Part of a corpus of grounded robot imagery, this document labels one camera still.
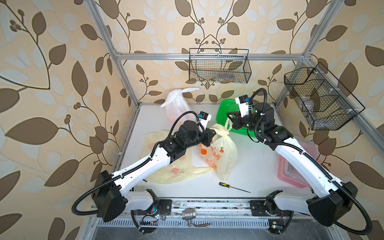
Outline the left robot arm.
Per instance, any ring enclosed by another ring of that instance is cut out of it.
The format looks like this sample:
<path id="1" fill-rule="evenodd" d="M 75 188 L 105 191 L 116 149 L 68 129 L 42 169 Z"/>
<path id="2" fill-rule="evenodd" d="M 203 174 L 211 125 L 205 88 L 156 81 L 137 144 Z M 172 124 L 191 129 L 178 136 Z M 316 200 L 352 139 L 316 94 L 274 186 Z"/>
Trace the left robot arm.
<path id="1" fill-rule="evenodd" d="M 156 142 L 150 154 L 122 170 L 108 173 L 104 171 L 97 177 L 95 186 L 82 194 L 72 205 L 72 213 L 77 216 L 96 215 L 107 223 L 125 210 L 149 212 L 158 206 L 158 198 L 152 190 L 133 192 L 132 188 L 140 181 L 164 168 L 185 155 L 188 148 L 203 144 L 210 146 L 216 132 L 207 128 L 211 115 L 206 112 L 192 114 L 195 121 L 187 120 L 167 137 Z"/>

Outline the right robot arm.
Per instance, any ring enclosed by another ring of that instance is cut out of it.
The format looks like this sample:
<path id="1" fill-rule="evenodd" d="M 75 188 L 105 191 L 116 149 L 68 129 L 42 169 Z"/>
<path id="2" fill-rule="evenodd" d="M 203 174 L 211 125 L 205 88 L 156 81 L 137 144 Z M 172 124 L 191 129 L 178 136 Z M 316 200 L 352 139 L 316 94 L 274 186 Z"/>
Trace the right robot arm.
<path id="1" fill-rule="evenodd" d="M 235 130 L 246 129 L 253 132 L 251 140 L 262 143 L 286 159 L 307 181 L 313 193 L 311 195 L 290 195 L 283 191 L 274 191 L 266 198 L 267 209 L 273 212 L 298 212 L 312 216 L 318 223 L 330 227 L 336 225 L 355 234 L 368 235 L 373 223 L 364 207 L 356 199 L 358 189 L 351 183 L 342 182 L 313 158 L 284 127 L 276 125 L 274 109 L 267 103 L 268 93 L 258 89 L 251 97 L 247 95 L 235 99 L 239 111 L 227 113 Z M 354 230 L 341 223 L 339 219 L 356 206 L 363 215 L 366 226 L 363 230 Z"/>

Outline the white plastic bag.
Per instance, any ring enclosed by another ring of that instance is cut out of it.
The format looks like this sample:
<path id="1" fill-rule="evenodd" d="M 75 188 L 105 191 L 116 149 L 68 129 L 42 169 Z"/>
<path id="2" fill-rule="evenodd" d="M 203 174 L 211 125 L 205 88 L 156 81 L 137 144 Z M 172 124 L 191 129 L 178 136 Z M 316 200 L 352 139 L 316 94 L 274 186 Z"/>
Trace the white plastic bag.
<path id="1" fill-rule="evenodd" d="M 185 100 L 183 94 L 188 94 L 188 96 L 192 97 L 192 92 L 197 91 L 200 88 L 185 88 L 185 89 L 176 89 L 171 91 L 165 100 L 165 102 L 161 105 L 161 108 L 165 108 L 166 116 L 170 120 L 170 122 L 175 122 L 181 114 L 188 112 L 191 110 L 189 104 Z"/>

